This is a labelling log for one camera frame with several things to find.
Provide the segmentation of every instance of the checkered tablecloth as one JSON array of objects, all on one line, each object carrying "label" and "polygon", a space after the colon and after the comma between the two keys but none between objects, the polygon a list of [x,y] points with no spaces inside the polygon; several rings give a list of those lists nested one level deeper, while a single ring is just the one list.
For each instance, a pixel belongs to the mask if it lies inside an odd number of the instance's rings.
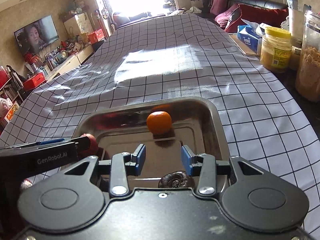
[{"label": "checkered tablecloth", "polygon": [[71,138],[95,111],[183,96],[215,104],[232,155],[305,191],[310,210],[303,227],[319,237],[320,143],[311,125],[257,58],[243,56],[227,33],[193,14],[119,29],[87,65],[37,88],[5,128],[0,145]]}]

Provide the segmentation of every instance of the television screen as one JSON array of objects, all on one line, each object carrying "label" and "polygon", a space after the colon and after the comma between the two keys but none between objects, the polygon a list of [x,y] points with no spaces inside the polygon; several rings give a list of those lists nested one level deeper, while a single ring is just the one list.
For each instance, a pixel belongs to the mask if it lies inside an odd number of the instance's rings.
[{"label": "television screen", "polygon": [[37,20],[14,32],[22,55],[35,55],[59,39],[51,15]]}]

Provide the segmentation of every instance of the metal tray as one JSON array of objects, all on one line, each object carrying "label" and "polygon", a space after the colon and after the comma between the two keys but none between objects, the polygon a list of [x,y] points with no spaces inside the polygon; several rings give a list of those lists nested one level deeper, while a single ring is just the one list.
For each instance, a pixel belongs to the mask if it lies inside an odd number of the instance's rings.
[{"label": "metal tray", "polygon": [[[172,118],[172,133],[154,137],[147,128],[148,115],[166,111]],[[130,188],[157,187],[159,179],[171,172],[184,170],[181,144],[195,154],[207,153],[217,160],[228,160],[229,149],[218,111],[213,103],[200,97],[182,97],[151,101],[95,112],[83,120],[74,133],[95,136],[99,147],[111,158],[121,152],[133,153],[140,143],[146,145],[146,160],[139,177],[129,176]],[[217,190],[227,186],[224,176],[217,178]]]}]

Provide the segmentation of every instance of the metal bolt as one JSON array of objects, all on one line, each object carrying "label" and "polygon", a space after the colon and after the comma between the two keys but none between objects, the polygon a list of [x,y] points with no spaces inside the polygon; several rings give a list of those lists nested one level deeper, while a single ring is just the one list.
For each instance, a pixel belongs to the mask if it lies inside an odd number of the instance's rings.
[{"label": "metal bolt", "polygon": [[203,195],[210,195],[213,194],[215,192],[213,187],[201,187],[199,189],[199,193],[203,194]]},{"label": "metal bolt", "polygon": [[166,198],[168,196],[167,193],[160,193],[159,195],[159,198]]},{"label": "metal bolt", "polygon": [[111,192],[114,195],[123,195],[127,192],[127,189],[124,186],[115,186],[112,188]]}]

